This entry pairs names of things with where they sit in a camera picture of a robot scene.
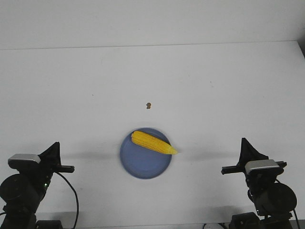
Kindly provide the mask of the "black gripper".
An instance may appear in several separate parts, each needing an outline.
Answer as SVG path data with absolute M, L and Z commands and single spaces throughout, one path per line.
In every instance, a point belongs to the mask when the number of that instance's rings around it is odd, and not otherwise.
M 39 154 L 40 161 L 26 160 L 21 163 L 19 172 L 25 175 L 34 188 L 48 188 L 53 173 L 73 173 L 74 166 L 61 164 L 60 143 L 55 142 Z
M 266 169 L 260 171 L 254 171 L 251 174 L 246 174 L 245 165 L 250 161 L 256 160 L 268 160 L 269 157 L 259 153 L 246 138 L 241 140 L 241 151 L 240 157 L 237 165 L 222 167 L 221 173 L 225 174 L 234 174 L 234 173 L 244 173 L 247 183 L 254 184 L 270 184 L 274 183 L 277 179 L 277 176 L 284 172 L 284 168 L 287 166 L 287 163 L 284 161 L 276 161 L 280 168 Z

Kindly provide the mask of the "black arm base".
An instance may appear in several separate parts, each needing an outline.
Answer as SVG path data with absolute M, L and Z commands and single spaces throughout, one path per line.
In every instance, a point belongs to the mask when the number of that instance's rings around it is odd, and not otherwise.
M 35 229 L 63 229 L 60 220 L 38 220 Z
M 232 215 L 231 222 L 229 223 L 229 229 L 259 229 L 260 220 L 253 213 L 243 213 Z

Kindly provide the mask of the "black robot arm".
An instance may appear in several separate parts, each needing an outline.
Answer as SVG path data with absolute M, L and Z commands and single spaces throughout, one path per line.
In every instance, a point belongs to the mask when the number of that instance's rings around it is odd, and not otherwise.
M 60 220 L 37 220 L 36 212 L 50 186 L 53 174 L 73 173 L 74 166 L 61 164 L 60 143 L 55 142 L 39 155 L 14 154 L 8 159 L 17 174 L 0 185 L 3 207 L 2 229 L 61 229 Z
M 297 198 L 294 191 L 277 177 L 287 163 L 274 161 L 259 153 L 246 138 L 241 140 L 241 151 L 235 166 L 222 167 L 221 173 L 243 173 L 247 195 L 255 212 L 232 215 L 230 229 L 290 229 L 295 215 Z

